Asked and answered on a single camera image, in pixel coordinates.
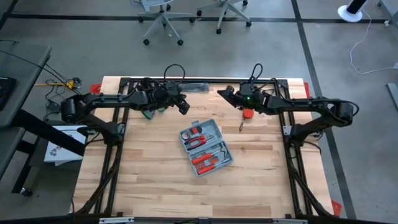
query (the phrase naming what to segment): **white cable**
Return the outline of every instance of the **white cable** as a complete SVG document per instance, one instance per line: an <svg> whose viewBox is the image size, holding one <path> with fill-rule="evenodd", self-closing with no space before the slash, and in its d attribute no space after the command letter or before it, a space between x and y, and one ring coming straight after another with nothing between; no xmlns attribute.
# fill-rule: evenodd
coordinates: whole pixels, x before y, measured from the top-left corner
<svg viewBox="0 0 398 224"><path fill-rule="evenodd" d="M349 57L350 57L350 59L351 59L351 65L353 66L355 72L358 73L358 74L360 74L360 75L366 75L366 74L369 74L369 73L380 72L380 71L389 70L389 69L394 69L394 70L396 70L396 68L382 68L382 69L377 69L377 70L373 70L373 71L361 73L361 72L359 72L359 71L355 68L355 66L354 66L354 64L353 64L353 50L355 49L355 47L356 47L358 44L362 43L362 42L365 40L366 36L368 35L369 27L371 26L371 23L372 23L372 18L371 18L371 16L369 16L369 14L368 14L367 12L365 12L365 14L369 17L369 20L370 20L370 21L369 21L369 25L368 25L368 27L366 28L365 36L362 38L361 41L359 41L359 42L357 42L356 44L354 44L354 47L353 47L353 48L350 50L350 52L349 52Z"/></svg>

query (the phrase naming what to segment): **small screwdriver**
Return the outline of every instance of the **small screwdriver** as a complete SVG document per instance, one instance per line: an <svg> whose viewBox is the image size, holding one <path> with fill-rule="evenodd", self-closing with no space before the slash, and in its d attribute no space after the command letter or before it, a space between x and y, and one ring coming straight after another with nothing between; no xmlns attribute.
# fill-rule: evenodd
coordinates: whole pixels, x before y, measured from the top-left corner
<svg viewBox="0 0 398 224"><path fill-rule="evenodd" d="M215 152L213 152L213 153L205 154L205 155L203 155L203 156L201 156L201 157L199 157L199 158L192 159L192 164L195 165L195 164L198 164L199 162L202 162L202 161L205 161L205 160L207 160L207 159L210 159L210 158L213 157L214 154L217 154L217 153L219 153L219 152L221 152L221 151L222 151L222 149L220 149L220 150L218 150L218 151L215 151Z"/></svg>
<svg viewBox="0 0 398 224"><path fill-rule="evenodd" d="M229 159L226 159L221 162L217 162L216 164L212 164L210 166L206 166L205 168L198 170L198 175L204 174L205 172L209 172L210 170L216 168L218 165L223 164L224 162L227 162L227 161L229 161Z"/></svg>

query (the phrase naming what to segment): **concrete floor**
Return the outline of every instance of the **concrete floor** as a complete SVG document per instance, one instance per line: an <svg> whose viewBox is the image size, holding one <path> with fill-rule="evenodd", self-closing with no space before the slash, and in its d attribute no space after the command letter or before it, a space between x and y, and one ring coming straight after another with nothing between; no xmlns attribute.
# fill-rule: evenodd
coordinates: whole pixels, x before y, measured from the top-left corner
<svg viewBox="0 0 398 224"><path fill-rule="evenodd" d="M0 10L6 10L10 2L1 2ZM172 10L196 13L196 7L207 2L213 0L175 0ZM338 19L336 9L348 1L297 2L304 19ZM295 18L291 0L250 0L244 11L249 17ZM373 19L386 18L375 1L370 1L366 11ZM13 10L19 14L103 16L136 16L138 12L140 6L131 5L129 0L112 4L107 0L20 0ZM215 16L217 10L203 12L203 17ZM49 64L67 77L80 77L81 92L87 92L92 83L100 83L105 75L160 76L171 63L183 65L189 77L248 77L254 64L261 62L265 68L263 77L303 78L315 95L295 22L253 22L250 28L244 22L224 22L222 35L217 35L216 22L173 21L184 40L183 47L163 29L150 37L150 46L142 44L142 35L151 23L8 19L0 30L0 39L52 46ZM387 82L398 83L398 71L355 73L349 63L349 50L363 37L366 26L307 23L304 31L323 95L351 100L361 107L351 126L333 128L356 218L398 223L398 112L385 87ZM397 40L394 27L373 24L367 39L353 53L354 64L362 72L393 66L398 62ZM174 75L178 76L178 72L175 70ZM48 78L51 76L43 72L38 82ZM35 87L24 108L43 117L43 99L48 90ZM320 144L331 197L342 203L325 138ZM10 183L24 158L16 154L0 181L0 217L66 214L77 172L39 170L29 181L34 196L9 195Z"/></svg>

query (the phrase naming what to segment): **butcher block tabletop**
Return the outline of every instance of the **butcher block tabletop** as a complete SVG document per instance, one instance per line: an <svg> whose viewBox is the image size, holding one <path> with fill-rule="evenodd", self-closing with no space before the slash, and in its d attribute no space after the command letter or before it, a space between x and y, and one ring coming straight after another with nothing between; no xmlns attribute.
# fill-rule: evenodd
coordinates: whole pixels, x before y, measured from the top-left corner
<svg viewBox="0 0 398 224"><path fill-rule="evenodd" d="M120 78L104 77L101 91L116 94ZM307 97L301 78L287 80L291 98ZM177 107L163 113L156 111L152 119L145 118L140 111L129 111L113 215L123 212L125 217L284 218L287 213L294 216L279 117L254 113L239 132L242 111L217 94L225 87L226 84L215 83L210 84L208 93L184 93L190 104L185 116ZM113 111L96 109L95 115L111 121ZM312 120L309 112L296 112L294 116L296 123ZM178 134L192 122L208 119L216 121L234 161L196 177ZM320 152L309 144L301 149L308 186L325 209L333 213ZM105 150L102 141L86 147L73 196L76 210L99 184ZM297 189L305 211L302 191L298 186Z"/></svg>

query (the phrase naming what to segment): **tool kit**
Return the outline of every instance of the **tool kit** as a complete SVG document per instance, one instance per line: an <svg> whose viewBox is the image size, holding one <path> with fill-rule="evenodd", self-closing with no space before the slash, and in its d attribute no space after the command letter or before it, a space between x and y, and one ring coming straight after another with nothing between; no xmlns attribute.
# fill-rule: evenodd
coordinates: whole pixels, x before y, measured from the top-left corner
<svg viewBox="0 0 398 224"><path fill-rule="evenodd" d="M193 122L191 128L180 132L180 139L197 177L233 162L228 145L213 119L202 123Z"/></svg>

